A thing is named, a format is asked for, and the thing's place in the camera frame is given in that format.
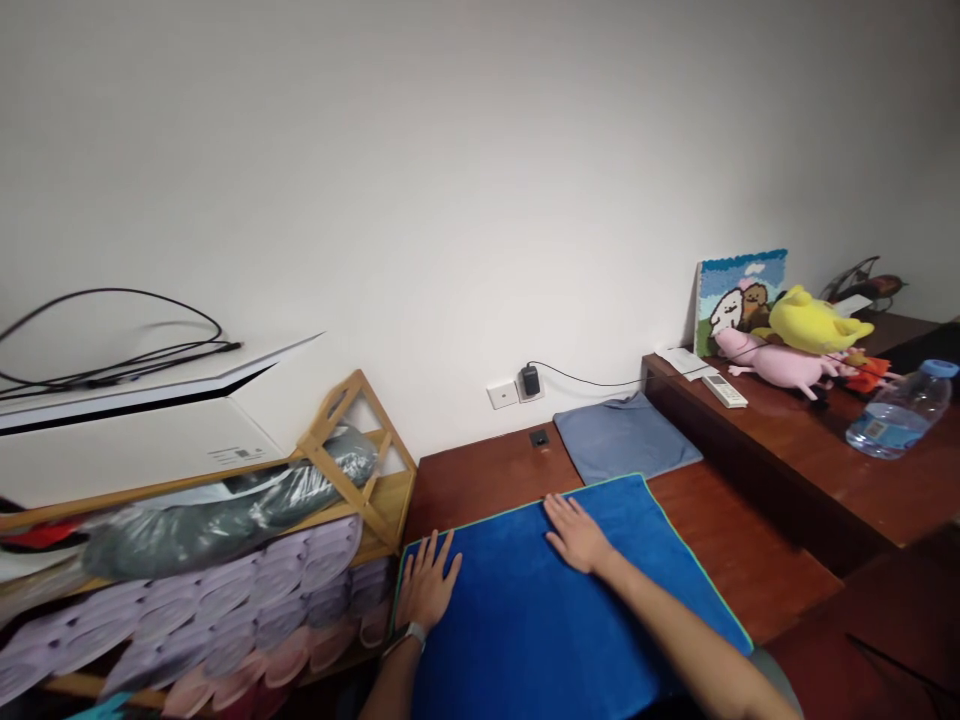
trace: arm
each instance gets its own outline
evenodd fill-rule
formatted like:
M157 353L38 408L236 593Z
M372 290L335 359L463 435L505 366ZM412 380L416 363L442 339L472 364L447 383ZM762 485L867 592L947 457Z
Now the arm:
M604 581L633 611L703 712L714 720L798 720L760 671L618 553L576 500L548 495L547 533L567 564Z
M412 555L407 557L397 600L395 625L398 628L414 622L429 635L443 618L463 563L463 555L458 553L450 563L447 577L443 577L452 543L453 530L440 554L434 558L438 545L437 531L434 530L433 535L420 543L416 559ZM386 657L359 720L409 720L413 680L417 676L422 650L419 640L408 637Z

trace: blue bottle cap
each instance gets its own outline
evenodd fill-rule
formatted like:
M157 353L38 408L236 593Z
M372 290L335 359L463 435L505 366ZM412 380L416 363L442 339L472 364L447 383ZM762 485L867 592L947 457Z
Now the blue bottle cap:
M933 377L950 378L960 372L960 367L946 360L924 360L920 370Z

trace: white wall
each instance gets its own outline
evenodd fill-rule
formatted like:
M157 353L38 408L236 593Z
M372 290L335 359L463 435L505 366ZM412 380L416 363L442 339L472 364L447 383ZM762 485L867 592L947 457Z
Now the white wall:
M937 322L960 316L960 112L956 128L917 177L899 233L877 264L909 283L895 298L895 312Z
M698 260L786 246L819 289L896 235L946 132L957 15L8 0L0 324L148 288L237 338L328 328L418 456L541 422L598 389L547 375L544 400L494 412L484 388L529 359L636 376L689 326ZM80 369L170 316L78 302L0 367Z

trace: blue towel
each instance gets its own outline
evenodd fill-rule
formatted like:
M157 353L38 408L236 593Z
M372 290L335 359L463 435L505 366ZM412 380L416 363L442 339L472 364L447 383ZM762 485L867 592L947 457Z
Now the blue towel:
M557 413L553 421L584 485L631 473L649 480L703 460L641 393Z
M750 654L749 636L641 476L574 493L630 562ZM683 692L633 615L563 563L548 529L534 503L457 530L450 558L462 552L463 567L420 662L416 720L621 720Z

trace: gray plastic bag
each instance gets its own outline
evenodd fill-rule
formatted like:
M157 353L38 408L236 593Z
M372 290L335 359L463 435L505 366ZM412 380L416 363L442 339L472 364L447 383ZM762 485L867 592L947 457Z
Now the gray plastic bag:
M376 468L377 448L353 427L338 428L324 448L354 485L366 483ZM308 460L226 483L236 492L261 485L265 489L221 502L124 508L89 529L84 572L137 580L204 570L250 552L340 499Z

